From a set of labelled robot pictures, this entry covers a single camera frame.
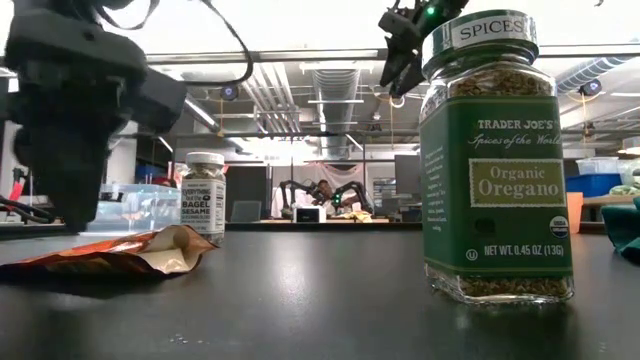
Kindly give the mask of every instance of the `glass jar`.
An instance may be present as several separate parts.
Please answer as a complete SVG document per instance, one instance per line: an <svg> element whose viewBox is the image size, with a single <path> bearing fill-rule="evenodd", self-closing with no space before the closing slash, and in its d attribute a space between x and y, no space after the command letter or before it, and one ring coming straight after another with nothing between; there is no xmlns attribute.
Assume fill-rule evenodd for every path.
<svg viewBox="0 0 640 360"><path fill-rule="evenodd" d="M423 44L425 271L463 302L573 295L555 81L537 55L533 19L511 10L451 20Z"/></svg>
<svg viewBox="0 0 640 360"><path fill-rule="evenodd" d="M187 174L182 178L180 223L194 228L210 243L224 239L227 179L224 156L208 152L187 154Z"/></svg>

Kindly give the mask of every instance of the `black table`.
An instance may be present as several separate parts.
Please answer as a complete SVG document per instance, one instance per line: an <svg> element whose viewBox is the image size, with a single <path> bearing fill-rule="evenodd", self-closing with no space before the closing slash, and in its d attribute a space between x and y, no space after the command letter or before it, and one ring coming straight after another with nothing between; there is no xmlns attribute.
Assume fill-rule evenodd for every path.
<svg viewBox="0 0 640 360"><path fill-rule="evenodd" d="M97 240L3 242L0 261ZM157 284L0 286L0 359L640 356L640 269L602 236L574 238L577 296L567 306L508 309L432 293L419 232L231 232L227 240L195 272Z"/></svg>

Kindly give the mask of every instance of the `blue bin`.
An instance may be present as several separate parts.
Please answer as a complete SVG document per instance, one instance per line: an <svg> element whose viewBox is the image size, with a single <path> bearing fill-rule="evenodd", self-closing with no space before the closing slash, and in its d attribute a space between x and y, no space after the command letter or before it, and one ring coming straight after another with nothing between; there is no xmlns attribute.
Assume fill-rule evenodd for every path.
<svg viewBox="0 0 640 360"><path fill-rule="evenodd" d="M581 192L584 197L608 195L614 186L622 185L620 174L588 174L567 178L567 192Z"/></svg>

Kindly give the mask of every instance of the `ventilation duct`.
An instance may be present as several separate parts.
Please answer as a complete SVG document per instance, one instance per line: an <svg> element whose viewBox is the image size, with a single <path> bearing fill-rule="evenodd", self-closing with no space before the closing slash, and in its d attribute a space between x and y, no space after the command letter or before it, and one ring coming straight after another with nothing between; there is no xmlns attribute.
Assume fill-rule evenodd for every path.
<svg viewBox="0 0 640 360"><path fill-rule="evenodd" d="M637 43L638 39L634 38L630 42ZM601 57L580 63L556 76L558 95L574 91L631 59L633 56Z"/></svg>
<svg viewBox="0 0 640 360"><path fill-rule="evenodd" d="M346 131L351 121L354 104L344 103L355 100L360 80L360 70L314 70L312 72L313 86L318 100L318 114L321 121L326 122L326 130ZM331 136L327 138L327 154L330 159L343 159L349 156L347 138Z"/></svg>

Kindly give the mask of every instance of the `green label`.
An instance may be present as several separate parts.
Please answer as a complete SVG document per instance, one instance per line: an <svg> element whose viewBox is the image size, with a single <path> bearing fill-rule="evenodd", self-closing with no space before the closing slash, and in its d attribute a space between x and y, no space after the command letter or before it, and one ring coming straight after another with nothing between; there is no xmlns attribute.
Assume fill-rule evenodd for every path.
<svg viewBox="0 0 640 360"><path fill-rule="evenodd" d="M554 97L457 97L420 119L425 260L455 274L571 274Z"/></svg>

